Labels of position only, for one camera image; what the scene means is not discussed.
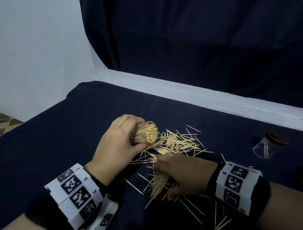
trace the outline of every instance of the wristband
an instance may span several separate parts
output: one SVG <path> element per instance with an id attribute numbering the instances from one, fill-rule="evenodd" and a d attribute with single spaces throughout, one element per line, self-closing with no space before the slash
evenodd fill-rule
<path id="1" fill-rule="evenodd" d="M 206 192 L 256 221 L 270 197 L 269 182 L 259 170 L 233 162 L 218 164 Z"/>
<path id="2" fill-rule="evenodd" d="M 86 228 L 101 218 L 103 228 L 96 229 L 105 229 L 118 209 L 118 203 L 105 194 L 105 188 L 81 165 L 75 164 L 45 185 L 43 192 L 31 201 L 25 215 L 47 229 Z"/>

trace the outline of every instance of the navy curtain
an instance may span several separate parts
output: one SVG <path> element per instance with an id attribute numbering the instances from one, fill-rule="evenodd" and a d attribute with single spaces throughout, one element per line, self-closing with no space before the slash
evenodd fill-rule
<path id="1" fill-rule="evenodd" d="M 303 1 L 80 4 L 109 69 L 303 107 Z"/>

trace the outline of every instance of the tiled floor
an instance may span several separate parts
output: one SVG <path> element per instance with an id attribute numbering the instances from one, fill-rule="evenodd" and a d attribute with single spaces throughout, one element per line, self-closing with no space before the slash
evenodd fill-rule
<path id="1" fill-rule="evenodd" d="M 23 124 L 22 121 L 0 113 L 0 136 Z"/>

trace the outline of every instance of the dark navy tablecloth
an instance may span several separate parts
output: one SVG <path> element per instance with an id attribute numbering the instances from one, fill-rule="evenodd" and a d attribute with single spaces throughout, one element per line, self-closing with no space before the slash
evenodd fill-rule
<path id="1" fill-rule="evenodd" d="M 108 83 L 87 82 L 74 88 L 64 101 L 0 137 L 0 228 L 22 214 L 42 186 L 75 163 L 90 161 L 111 122 L 126 113 L 154 121 L 160 132 L 177 129 L 185 133 L 185 125 L 192 126 L 202 132 L 198 138 L 214 152 L 201 157 L 220 162 L 223 153 L 228 161 L 261 170 L 270 181 L 297 186 L 296 167 L 303 163 L 303 132 Z M 291 141 L 264 160 L 253 153 L 252 147 L 272 129 L 287 133 Z M 108 229 L 201 228 L 182 203 L 161 201 L 165 193 L 144 210 L 148 193 L 141 195 L 123 178 L 143 191 L 147 182 L 135 171 L 148 177 L 151 169 L 146 165 L 130 165 L 116 178 L 114 185 L 123 205 Z M 207 227 L 214 216 L 213 200 L 195 199 L 206 214 L 199 218 Z"/>

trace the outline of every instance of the transparent cylindrical container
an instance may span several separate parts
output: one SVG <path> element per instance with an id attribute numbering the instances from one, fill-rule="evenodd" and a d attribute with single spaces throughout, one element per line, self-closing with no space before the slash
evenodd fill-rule
<path id="1" fill-rule="evenodd" d="M 152 121 L 136 124 L 129 135 L 132 144 L 153 144 L 158 138 L 158 128 Z"/>
<path id="2" fill-rule="evenodd" d="M 266 134 L 252 150 L 258 157 L 269 159 L 286 144 L 287 142 L 279 140 L 274 134 Z"/>

